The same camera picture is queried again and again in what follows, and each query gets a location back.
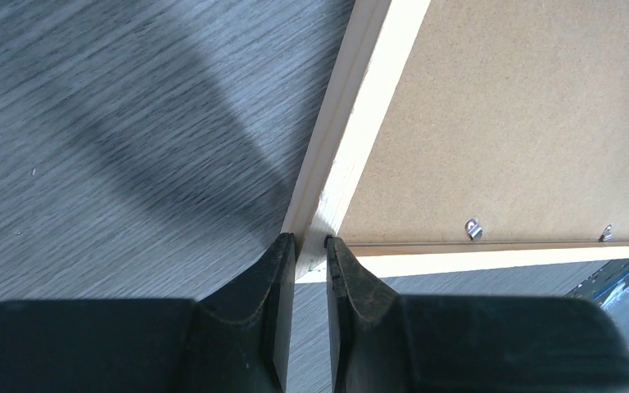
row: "brown fiberboard panel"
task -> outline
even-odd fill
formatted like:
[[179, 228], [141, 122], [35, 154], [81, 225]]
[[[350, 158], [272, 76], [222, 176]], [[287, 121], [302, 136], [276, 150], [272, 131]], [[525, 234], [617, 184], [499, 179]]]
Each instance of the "brown fiberboard panel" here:
[[433, 0], [339, 235], [629, 240], [629, 1]]

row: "mdf board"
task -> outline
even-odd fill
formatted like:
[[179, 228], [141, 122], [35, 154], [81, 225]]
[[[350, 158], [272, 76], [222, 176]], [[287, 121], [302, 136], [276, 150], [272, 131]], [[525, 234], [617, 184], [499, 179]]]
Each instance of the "mdf board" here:
[[349, 244], [629, 241], [629, 1], [433, 1]]

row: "wooden frame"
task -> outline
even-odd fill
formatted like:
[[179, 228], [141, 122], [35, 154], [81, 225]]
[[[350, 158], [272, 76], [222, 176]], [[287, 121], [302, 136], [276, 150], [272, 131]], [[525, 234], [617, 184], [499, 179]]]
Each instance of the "wooden frame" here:
[[[430, 0], [358, 0], [351, 13], [282, 232], [297, 239], [297, 282], [326, 280], [337, 234]], [[378, 277], [629, 258], [629, 242], [350, 245]]]

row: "metal bracket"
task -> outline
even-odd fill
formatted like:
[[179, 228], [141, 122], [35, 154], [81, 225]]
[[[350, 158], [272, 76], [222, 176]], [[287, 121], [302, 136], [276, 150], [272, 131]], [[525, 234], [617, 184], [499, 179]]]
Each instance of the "metal bracket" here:
[[599, 238], [600, 242], [608, 242], [613, 238], [613, 233], [611, 232], [611, 224], [607, 225], [604, 231], [601, 233]]
[[483, 228], [481, 228], [481, 225], [478, 224], [476, 219], [470, 219], [469, 221], [467, 221], [466, 225], [464, 225], [464, 228], [466, 229], [468, 236], [471, 237], [472, 242], [481, 239]]

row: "metal hardware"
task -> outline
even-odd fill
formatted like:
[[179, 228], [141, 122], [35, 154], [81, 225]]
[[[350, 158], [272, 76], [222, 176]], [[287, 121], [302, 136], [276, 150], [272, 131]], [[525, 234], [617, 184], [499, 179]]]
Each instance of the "metal hardware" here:
[[613, 233], [611, 232], [611, 224], [607, 225], [604, 231], [601, 233], [601, 237], [599, 238], [600, 242], [608, 242], [613, 237]]
[[483, 228], [478, 224], [476, 219], [470, 219], [467, 221], [464, 228], [467, 230], [467, 234], [471, 237], [472, 242], [481, 239], [481, 235], [483, 234]]

